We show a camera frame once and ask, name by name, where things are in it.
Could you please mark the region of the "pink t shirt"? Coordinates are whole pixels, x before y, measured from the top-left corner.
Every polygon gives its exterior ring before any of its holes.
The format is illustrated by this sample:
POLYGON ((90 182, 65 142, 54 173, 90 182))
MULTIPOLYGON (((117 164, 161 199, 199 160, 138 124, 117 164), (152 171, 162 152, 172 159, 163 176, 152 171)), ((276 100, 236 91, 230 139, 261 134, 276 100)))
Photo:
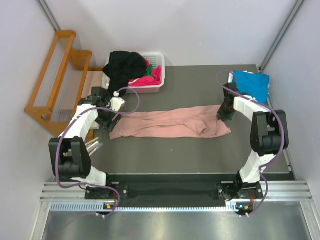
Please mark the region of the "pink t shirt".
POLYGON ((123 116, 109 134, 111 140, 137 138, 219 138, 232 131, 219 120, 218 105, 169 111, 135 112, 123 116))

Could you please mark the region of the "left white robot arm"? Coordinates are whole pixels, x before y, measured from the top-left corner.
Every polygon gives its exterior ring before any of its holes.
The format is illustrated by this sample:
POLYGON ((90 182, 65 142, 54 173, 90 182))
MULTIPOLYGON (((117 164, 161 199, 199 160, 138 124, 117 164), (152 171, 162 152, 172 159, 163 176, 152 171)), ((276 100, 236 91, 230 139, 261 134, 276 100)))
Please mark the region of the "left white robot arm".
POLYGON ((68 179, 76 186, 96 189, 105 199, 119 195, 109 175, 92 165, 85 141, 94 122, 112 131, 122 118, 119 110, 124 104, 119 92, 109 93, 102 87, 93 87, 89 96, 79 100, 67 128, 48 143, 52 171, 61 188, 65 188, 61 181, 68 179))

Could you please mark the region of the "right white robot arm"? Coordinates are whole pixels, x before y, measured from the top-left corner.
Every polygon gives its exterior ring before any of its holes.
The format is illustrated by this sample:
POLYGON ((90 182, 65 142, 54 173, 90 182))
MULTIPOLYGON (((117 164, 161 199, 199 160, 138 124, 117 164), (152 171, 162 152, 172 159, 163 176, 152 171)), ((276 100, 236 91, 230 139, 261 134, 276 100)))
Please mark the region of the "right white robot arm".
POLYGON ((224 100, 217 118, 230 121, 238 112, 250 120, 251 152, 244 167, 236 173, 233 184, 219 185, 219 196, 225 201, 256 197, 260 195, 263 171, 289 146, 287 116, 283 110, 273 110, 249 95, 240 94, 234 82, 222 88, 224 100))

